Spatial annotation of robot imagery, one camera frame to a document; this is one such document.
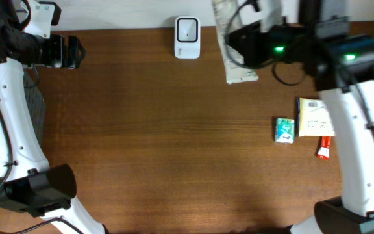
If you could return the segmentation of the red coffee stick sachet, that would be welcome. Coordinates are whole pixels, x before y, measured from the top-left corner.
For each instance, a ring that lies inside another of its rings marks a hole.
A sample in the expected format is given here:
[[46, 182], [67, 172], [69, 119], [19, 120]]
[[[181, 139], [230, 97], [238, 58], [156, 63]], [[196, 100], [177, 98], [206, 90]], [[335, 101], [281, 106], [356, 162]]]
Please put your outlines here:
[[331, 138], [332, 138], [331, 136], [321, 137], [321, 144], [317, 152], [318, 158], [324, 159], [324, 160], [329, 159]]

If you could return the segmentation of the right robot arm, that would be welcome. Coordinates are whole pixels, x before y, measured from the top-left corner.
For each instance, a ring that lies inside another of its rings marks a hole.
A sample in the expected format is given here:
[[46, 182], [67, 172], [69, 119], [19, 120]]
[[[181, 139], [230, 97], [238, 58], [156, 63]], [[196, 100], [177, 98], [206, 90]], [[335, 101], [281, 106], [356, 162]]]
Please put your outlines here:
[[272, 233], [374, 233], [374, 37], [350, 35], [345, 1], [301, 1], [297, 25], [285, 19], [225, 28], [225, 48], [255, 70], [300, 62], [312, 76], [333, 124], [342, 195], [319, 201], [314, 214]]

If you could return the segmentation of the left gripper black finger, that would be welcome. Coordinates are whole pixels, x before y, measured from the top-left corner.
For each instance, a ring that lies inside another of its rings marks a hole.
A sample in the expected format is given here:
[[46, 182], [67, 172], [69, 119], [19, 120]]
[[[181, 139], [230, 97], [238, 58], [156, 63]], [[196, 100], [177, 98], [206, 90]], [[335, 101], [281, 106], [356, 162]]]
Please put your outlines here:
[[70, 54], [85, 54], [81, 41], [76, 36], [68, 36], [68, 50]]
[[68, 53], [68, 58], [66, 62], [66, 68], [77, 69], [80, 67], [81, 62], [85, 58], [86, 53], [75, 51], [74, 53]]

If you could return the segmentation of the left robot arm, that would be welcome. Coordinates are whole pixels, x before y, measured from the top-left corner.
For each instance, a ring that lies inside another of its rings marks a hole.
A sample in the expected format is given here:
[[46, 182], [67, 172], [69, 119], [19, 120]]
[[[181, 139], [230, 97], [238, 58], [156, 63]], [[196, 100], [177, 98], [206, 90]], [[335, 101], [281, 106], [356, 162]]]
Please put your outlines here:
[[75, 36], [51, 33], [61, 8], [53, 1], [0, 1], [0, 208], [41, 218], [62, 233], [106, 233], [77, 197], [70, 166], [50, 167], [38, 132], [45, 105], [25, 71], [76, 69], [85, 50]]

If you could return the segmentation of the teal tissue pack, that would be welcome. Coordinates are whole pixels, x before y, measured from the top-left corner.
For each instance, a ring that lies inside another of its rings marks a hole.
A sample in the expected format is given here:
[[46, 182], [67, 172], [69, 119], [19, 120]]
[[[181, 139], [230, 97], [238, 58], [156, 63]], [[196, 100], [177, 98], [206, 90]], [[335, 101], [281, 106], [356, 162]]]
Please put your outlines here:
[[295, 120], [277, 118], [275, 121], [275, 142], [293, 144], [295, 140]]

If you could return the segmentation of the yellow snack packet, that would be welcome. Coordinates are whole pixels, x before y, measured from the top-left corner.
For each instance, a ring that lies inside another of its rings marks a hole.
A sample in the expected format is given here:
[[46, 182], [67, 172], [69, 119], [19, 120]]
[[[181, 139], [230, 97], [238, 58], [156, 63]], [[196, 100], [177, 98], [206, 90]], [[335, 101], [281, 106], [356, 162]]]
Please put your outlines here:
[[298, 106], [299, 137], [334, 137], [335, 132], [326, 105], [319, 99], [300, 97]]

